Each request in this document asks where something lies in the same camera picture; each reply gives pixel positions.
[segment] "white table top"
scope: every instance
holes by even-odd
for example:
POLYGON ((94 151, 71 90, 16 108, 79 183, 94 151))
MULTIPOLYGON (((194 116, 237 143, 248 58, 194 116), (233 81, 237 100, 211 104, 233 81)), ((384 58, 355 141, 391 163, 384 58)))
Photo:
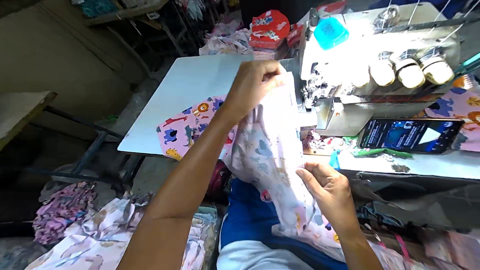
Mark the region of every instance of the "white table top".
MULTIPOLYGON (((305 162, 328 163, 330 156, 303 155, 305 162)), ((377 173, 405 173, 441 177, 479 179, 480 152, 449 150, 443 154, 413 154, 412 159, 394 158, 392 162, 382 157, 354 157, 347 150, 338 155, 340 168, 377 173), (392 165, 405 165, 410 171, 396 172, 392 165)))
POLYGON ((155 127, 210 96, 228 93, 240 63, 252 55, 178 58, 118 146, 118 151, 162 155, 155 127))

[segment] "hand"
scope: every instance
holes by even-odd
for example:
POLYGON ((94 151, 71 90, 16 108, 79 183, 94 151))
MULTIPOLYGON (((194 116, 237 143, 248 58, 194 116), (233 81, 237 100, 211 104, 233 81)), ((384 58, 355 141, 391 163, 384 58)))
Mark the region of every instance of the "hand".
POLYGON ((330 165, 307 162, 297 174, 338 235, 360 229, 348 179, 330 165))
POLYGON ((236 124, 243 119, 268 91, 283 85, 286 72, 275 60, 243 62, 221 107, 228 120, 236 124))

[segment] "blue container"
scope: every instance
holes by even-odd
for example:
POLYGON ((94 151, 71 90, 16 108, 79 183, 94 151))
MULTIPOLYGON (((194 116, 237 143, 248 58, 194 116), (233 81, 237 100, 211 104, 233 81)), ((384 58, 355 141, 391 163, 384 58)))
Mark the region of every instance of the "blue container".
POLYGON ((326 18, 318 22, 313 36, 323 50, 328 50, 347 40, 348 31, 336 18, 326 18))

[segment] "wall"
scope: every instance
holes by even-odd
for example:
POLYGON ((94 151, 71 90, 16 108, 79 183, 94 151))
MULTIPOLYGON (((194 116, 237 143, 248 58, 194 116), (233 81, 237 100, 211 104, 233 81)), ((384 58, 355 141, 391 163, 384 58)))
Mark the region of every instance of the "wall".
MULTIPOLYGON (((45 0, 0 19, 0 92, 58 93, 52 106, 88 120, 119 114, 144 72, 104 27, 83 25, 69 0, 45 0)), ((92 138, 90 128, 43 112, 36 123, 92 138)))

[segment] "smartphone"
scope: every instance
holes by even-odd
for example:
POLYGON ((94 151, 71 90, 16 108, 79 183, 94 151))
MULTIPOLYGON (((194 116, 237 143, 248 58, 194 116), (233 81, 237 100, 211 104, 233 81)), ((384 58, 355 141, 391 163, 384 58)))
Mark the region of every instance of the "smartphone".
POLYGON ((461 119, 370 119, 359 133, 357 146, 440 154, 452 144, 463 123, 461 119))

